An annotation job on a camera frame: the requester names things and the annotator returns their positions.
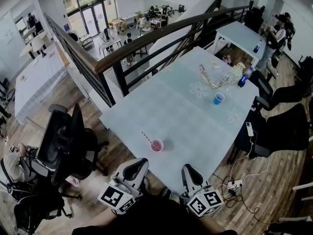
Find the plastic bottle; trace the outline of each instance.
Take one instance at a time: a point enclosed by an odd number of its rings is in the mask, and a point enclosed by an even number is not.
[[[253,72],[253,68],[250,67],[249,69],[247,69],[245,71],[245,73],[243,74],[242,78],[238,81],[238,86],[239,87],[243,87],[246,84],[246,81],[249,79],[249,77],[251,77],[251,74]]]
[[[262,42],[262,39],[260,39],[260,41],[258,42],[258,44],[256,45],[256,47],[254,48],[253,52],[254,53],[257,53],[259,51],[259,48],[261,46],[261,42]]]

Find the white tablecloth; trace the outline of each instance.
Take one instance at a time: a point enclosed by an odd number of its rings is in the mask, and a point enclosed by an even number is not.
[[[40,54],[38,62],[35,65],[34,61],[30,63],[16,79],[15,117],[20,124],[32,116],[38,104],[66,76],[66,67],[55,44],[45,53],[44,58]]]
[[[228,66],[200,47],[177,59],[154,75],[100,119],[138,158],[149,160],[149,169],[169,189],[184,191],[181,168],[192,164],[209,177],[233,144],[244,123],[258,88],[247,81],[213,89],[200,74],[199,66],[210,61]],[[215,93],[225,101],[215,105]],[[151,140],[164,142],[164,150],[154,153]]]

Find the power strip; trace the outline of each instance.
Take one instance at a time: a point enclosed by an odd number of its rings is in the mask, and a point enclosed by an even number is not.
[[[229,182],[227,184],[227,187],[229,189],[232,189],[234,191],[237,191],[238,189],[240,189],[240,187],[243,185],[243,181],[242,180],[237,180],[235,182]]]

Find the striped straw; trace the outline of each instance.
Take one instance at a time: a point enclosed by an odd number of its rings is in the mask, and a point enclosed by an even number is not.
[[[145,137],[146,139],[150,142],[150,144],[153,146],[153,148],[158,151],[158,148],[156,148],[156,146],[151,142],[151,140],[146,136],[146,134],[144,134],[143,132],[141,132]]]

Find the black pants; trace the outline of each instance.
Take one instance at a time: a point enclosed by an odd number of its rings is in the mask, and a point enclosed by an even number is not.
[[[0,105],[0,112],[5,116],[8,117],[8,113],[5,111],[5,109]]]

